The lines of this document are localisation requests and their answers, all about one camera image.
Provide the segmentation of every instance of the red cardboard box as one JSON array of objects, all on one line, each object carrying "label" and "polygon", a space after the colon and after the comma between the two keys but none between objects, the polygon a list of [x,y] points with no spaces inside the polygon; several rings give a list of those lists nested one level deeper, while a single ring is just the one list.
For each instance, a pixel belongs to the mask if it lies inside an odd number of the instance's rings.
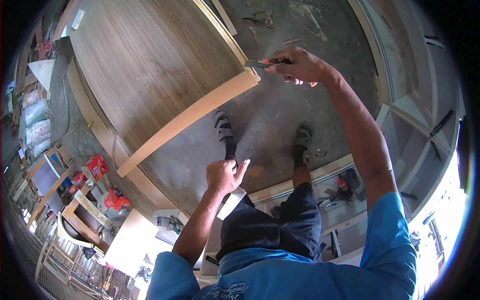
[{"label": "red cardboard box", "polygon": [[93,178],[95,181],[99,181],[100,178],[108,171],[107,164],[103,160],[101,154],[95,154],[89,158],[82,166],[82,171],[87,178]]},{"label": "red cardboard box", "polygon": [[87,176],[85,176],[85,174],[82,171],[78,172],[77,175],[75,175],[75,177],[73,178],[73,184],[78,189],[81,189],[85,185],[86,181],[87,181]]}]

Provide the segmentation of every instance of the black sock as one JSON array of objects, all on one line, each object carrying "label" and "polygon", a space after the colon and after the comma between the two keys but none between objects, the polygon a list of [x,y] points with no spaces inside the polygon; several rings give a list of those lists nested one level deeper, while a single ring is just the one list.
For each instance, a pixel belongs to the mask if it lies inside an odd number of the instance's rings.
[{"label": "black sock", "polygon": [[293,170],[295,171],[299,167],[306,167],[307,165],[303,161],[303,152],[307,150],[307,147],[303,145],[295,145],[292,150]]},{"label": "black sock", "polygon": [[225,144],[225,160],[235,159],[237,142],[233,136],[225,136],[221,140]]}]

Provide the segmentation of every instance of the blue t-shirt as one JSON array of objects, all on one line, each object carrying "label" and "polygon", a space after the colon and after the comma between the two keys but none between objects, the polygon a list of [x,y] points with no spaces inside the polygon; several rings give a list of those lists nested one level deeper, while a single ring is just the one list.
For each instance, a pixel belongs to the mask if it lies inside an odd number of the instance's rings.
[{"label": "blue t-shirt", "polygon": [[147,299],[409,299],[417,254],[396,192],[368,214],[360,267],[313,263],[284,250],[251,248],[220,260],[218,282],[200,289],[192,267],[175,253],[156,259]]}]

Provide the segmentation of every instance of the dark blue shorts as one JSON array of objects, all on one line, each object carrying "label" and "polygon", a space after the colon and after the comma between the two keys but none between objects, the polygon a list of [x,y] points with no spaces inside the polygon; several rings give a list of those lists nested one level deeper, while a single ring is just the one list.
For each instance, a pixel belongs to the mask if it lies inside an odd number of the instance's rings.
[{"label": "dark blue shorts", "polygon": [[281,203],[278,219],[256,209],[245,196],[223,221],[221,249],[216,259],[237,250],[265,248],[285,250],[317,262],[321,229],[320,210],[308,182],[299,185]]}]

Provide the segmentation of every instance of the gray sandal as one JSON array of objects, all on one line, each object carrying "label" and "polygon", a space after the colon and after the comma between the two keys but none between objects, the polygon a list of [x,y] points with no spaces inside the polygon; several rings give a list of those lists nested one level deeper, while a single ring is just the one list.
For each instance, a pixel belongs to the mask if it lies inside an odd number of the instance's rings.
[{"label": "gray sandal", "polygon": [[216,136],[218,138],[218,141],[220,142],[221,139],[223,139],[226,136],[231,136],[233,137],[232,129],[230,128],[220,128],[223,124],[228,124],[230,123],[230,119],[228,118],[228,115],[224,111],[219,111],[216,113],[215,118],[214,118],[214,125],[215,125],[215,132]]},{"label": "gray sandal", "polygon": [[313,140],[313,129],[310,126],[310,121],[302,121],[300,123],[299,128],[297,129],[297,136],[301,133],[305,136],[295,138],[293,145],[302,145],[308,149]]}]

